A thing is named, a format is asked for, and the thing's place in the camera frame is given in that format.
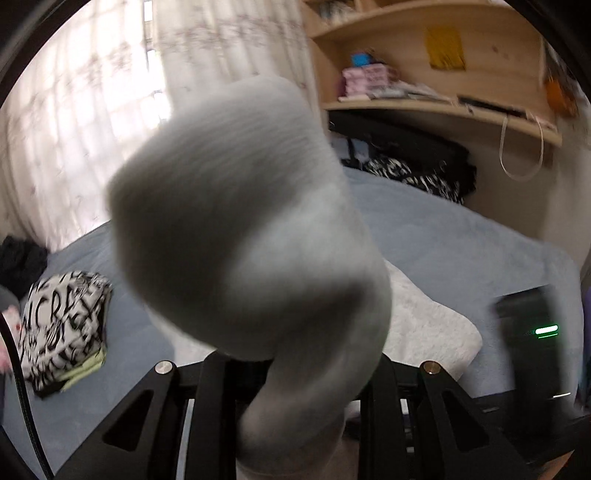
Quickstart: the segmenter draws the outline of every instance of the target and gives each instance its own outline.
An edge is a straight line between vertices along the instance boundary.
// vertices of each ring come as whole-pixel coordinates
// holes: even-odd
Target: white strap
[[[503,150],[505,149],[505,134],[507,133],[507,125],[509,124],[509,116],[505,115],[505,119],[503,120],[503,129],[501,130],[501,146],[499,148],[499,160],[501,161],[501,167],[503,168],[503,171],[506,173],[506,175],[511,180],[521,181],[521,182],[530,181],[538,174],[538,172],[542,168],[542,164],[544,163],[544,130],[542,129],[542,125],[540,124],[540,120],[537,117],[535,117],[535,121],[538,123],[538,127],[540,127],[540,138],[542,139],[542,146],[540,149],[540,162],[538,163],[538,166],[535,169],[533,169],[533,171],[531,173],[528,173],[527,175],[515,175],[515,174],[511,173],[510,171],[508,171],[505,168],[505,164],[503,163]]]

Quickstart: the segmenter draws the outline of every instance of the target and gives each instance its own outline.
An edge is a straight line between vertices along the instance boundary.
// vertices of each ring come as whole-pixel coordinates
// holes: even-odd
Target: curtain
[[[0,110],[4,225],[52,251],[108,220],[105,185],[160,121],[142,9],[142,0],[92,0]]]
[[[90,0],[0,109],[2,238],[56,251],[103,224],[106,184],[171,103],[258,74],[292,80],[319,118],[298,0]]]
[[[320,118],[298,0],[153,0],[154,48],[173,106],[230,82],[276,74]]]

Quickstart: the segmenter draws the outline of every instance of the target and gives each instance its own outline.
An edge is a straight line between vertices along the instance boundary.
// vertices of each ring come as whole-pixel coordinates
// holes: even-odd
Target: yellow paper
[[[431,68],[466,70],[462,38],[454,27],[430,27],[425,34]]]

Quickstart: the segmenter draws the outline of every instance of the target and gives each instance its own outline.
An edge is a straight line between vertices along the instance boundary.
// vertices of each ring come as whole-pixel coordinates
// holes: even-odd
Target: wooden bookshelf
[[[504,115],[422,100],[338,102],[337,86],[350,55],[373,49],[400,69],[402,79],[424,83],[442,95],[470,96],[521,108],[553,124],[543,86],[543,39],[519,13],[489,0],[356,0],[357,14],[339,25],[327,25],[318,13],[319,0],[301,0],[306,33],[316,70],[320,104],[335,109],[395,109],[462,116],[502,125]],[[462,38],[465,71],[432,69],[425,46],[426,29],[454,27]],[[534,121],[509,118],[508,128],[540,137]],[[544,139],[560,146],[562,136],[544,128]]]
[[[354,102],[332,102],[323,103],[322,108],[331,110],[401,110],[407,112],[429,112],[442,115],[459,116],[462,118],[471,118],[479,122],[485,122],[494,125],[502,125],[505,121],[505,115],[485,108],[467,107],[464,105],[451,105],[443,102],[430,102],[427,100],[367,100]],[[524,118],[510,116],[507,128],[529,135],[531,137],[541,138],[544,135],[544,141],[557,147],[562,146],[562,135],[558,130],[540,127],[536,122],[530,122]]]

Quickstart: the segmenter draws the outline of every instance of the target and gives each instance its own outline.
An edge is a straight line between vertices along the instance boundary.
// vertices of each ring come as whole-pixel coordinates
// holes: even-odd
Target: black cable
[[[37,428],[35,427],[35,421],[33,420],[33,413],[31,412],[31,405],[27,395],[25,377],[22,374],[21,360],[18,356],[17,346],[15,345],[12,338],[10,327],[8,326],[4,315],[2,315],[1,312],[0,334],[4,339],[4,343],[6,343],[6,349],[8,351],[8,356],[10,357],[10,363],[12,364],[14,381],[17,385],[18,400],[21,403],[22,416],[25,420],[27,431],[29,432],[29,438],[33,444],[33,450],[35,450],[35,455],[37,455],[37,460],[39,460],[39,464],[41,465],[41,469],[43,470],[47,480],[53,480],[53,472],[51,471],[51,467],[47,461],[43,447],[41,446],[41,440],[39,439],[39,434],[37,433]]]

